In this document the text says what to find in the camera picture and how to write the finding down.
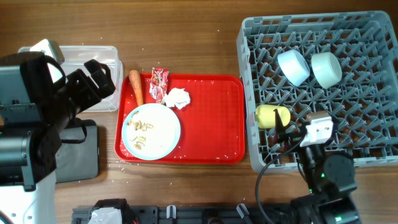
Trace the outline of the yellow cup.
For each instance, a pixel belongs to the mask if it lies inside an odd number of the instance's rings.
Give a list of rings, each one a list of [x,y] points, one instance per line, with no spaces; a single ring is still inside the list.
[[[276,121],[274,110],[277,110],[283,126],[287,126],[289,124],[291,115],[288,108],[275,105],[259,105],[256,108],[255,119],[260,129],[270,129],[275,126]]]

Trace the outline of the light blue bowl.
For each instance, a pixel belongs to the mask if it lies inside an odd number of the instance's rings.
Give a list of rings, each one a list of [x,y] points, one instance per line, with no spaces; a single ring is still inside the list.
[[[297,50],[288,50],[279,54],[277,61],[283,74],[294,86],[300,86],[310,76],[307,62]]]

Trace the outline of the white tissue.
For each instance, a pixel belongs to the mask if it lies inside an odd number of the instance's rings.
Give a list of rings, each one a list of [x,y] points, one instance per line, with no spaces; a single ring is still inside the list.
[[[184,88],[173,88],[164,96],[164,103],[169,108],[176,107],[180,110],[190,102],[190,95]]]

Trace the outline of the light blue plate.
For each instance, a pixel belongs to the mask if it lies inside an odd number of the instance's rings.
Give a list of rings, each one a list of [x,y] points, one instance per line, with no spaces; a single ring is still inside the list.
[[[143,150],[135,150],[127,140],[127,121],[133,112],[140,111],[149,114],[154,120],[154,131],[149,146]],[[122,122],[122,142],[135,158],[144,161],[154,161],[169,155],[177,146],[181,135],[180,121],[170,108],[157,103],[149,103],[133,109]]]

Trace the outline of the red snack wrapper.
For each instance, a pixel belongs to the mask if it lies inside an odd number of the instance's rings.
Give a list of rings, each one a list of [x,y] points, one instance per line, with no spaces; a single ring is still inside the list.
[[[169,70],[166,68],[153,67],[150,78],[149,93],[156,103],[164,104],[164,96],[167,93]]]

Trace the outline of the orange carrot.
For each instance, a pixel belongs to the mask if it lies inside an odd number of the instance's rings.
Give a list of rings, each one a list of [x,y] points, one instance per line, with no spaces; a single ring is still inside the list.
[[[144,104],[143,92],[142,92],[142,85],[141,85],[141,75],[137,70],[131,70],[129,72],[129,80],[134,90],[137,105],[141,106]]]

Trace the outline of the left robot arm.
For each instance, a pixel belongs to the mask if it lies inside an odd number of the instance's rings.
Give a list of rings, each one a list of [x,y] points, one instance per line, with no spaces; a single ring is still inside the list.
[[[91,59],[66,74],[48,39],[1,58],[1,222],[55,223],[60,133],[116,89],[109,67]]]

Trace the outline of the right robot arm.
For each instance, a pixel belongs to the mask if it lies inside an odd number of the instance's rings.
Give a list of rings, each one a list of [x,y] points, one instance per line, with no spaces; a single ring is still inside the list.
[[[277,110],[275,141],[298,154],[309,194],[292,200],[289,215],[292,223],[360,223],[359,212],[351,193],[355,182],[354,161],[346,152],[326,153],[338,130],[338,120],[327,111],[307,115],[297,132],[287,132]]]

